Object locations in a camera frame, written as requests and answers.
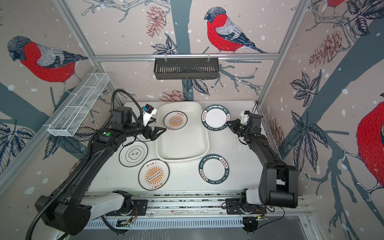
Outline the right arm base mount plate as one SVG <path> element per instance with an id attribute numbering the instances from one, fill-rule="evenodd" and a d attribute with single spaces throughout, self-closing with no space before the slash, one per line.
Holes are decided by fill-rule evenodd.
<path id="1" fill-rule="evenodd" d="M 267 213 L 263 205 L 249 204 L 240 199 L 226 199 L 225 206 L 228 215 L 265 215 Z"/>

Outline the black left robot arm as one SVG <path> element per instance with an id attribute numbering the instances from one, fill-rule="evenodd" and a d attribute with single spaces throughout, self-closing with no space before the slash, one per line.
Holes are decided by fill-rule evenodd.
<path id="1" fill-rule="evenodd" d="M 33 231 L 39 220 L 67 235 L 77 235 L 89 221 L 95 219 L 96 208 L 82 204 L 84 194 L 92 181 L 128 137 L 142 135 L 155 141 L 165 128 L 151 128 L 155 122 L 153 115 L 157 109 L 147 104 L 139 108 L 140 115 L 135 120 L 132 108 L 118 107 L 111 110 L 105 126 L 95 132 L 88 142 L 88 152 L 67 179 L 50 196 L 40 196 L 35 203 L 37 216 L 31 222 L 26 239 L 32 239 Z"/>

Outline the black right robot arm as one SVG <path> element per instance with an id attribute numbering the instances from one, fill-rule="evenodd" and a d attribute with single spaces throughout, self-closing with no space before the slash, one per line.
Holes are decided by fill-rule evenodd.
<path id="1" fill-rule="evenodd" d="M 259 200 L 261 205 L 280 208 L 296 208 L 298 205 L 298 170 L 287 165 L 273 150 L 268 138 L 261 133 L 262 116 L 249 111 L 243 115 L 246 121 L 227 121 L 232 133 L 244 139 L 263 166 L 259 185 L 246 189 L 246 203 Z"/>

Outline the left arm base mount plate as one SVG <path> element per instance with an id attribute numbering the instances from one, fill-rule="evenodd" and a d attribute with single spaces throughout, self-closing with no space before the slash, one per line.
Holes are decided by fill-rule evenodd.
<path id="1" fill-rule="evenodd" d="M 148 206 L 148 200 L 131 200 L 130 210 L 119 209 L 117 211 L 112 211 L 107 213 L 108 217 L 125 217 L 125 216 L 145 216 Z"/>

